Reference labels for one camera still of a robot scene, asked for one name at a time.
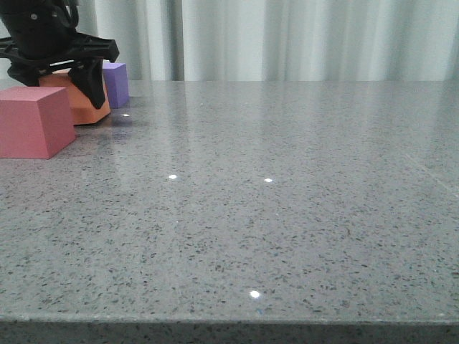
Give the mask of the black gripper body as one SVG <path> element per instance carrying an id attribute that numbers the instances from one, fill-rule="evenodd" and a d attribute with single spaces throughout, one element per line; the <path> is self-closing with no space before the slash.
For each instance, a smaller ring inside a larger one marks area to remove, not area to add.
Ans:
<path id="1" fill-rule="evenodd" d="M 40 72 L 84 70 L 119 56 L 113 39 L 83 34 L 77 1 L 2 1 L 1 57 Z"/>

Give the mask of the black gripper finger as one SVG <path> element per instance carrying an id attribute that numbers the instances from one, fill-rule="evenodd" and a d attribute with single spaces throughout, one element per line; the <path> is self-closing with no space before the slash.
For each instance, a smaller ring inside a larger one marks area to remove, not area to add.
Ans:
<path id="1" fill-rule="evenodd" d="M 68 72 L 72 83 L 88 98 L 96 109 L 105 102 L 103 86 L 103 61 L 84 59 L 76 61 Z"/>
<path id="2" fill-rule="evenodd" d="M 41 77 L 52 74 L 49 67 L 33 67 L 19 62 L 12 62 L 7 71 L 8 75 L 27 87 L 39 87 Z"/>

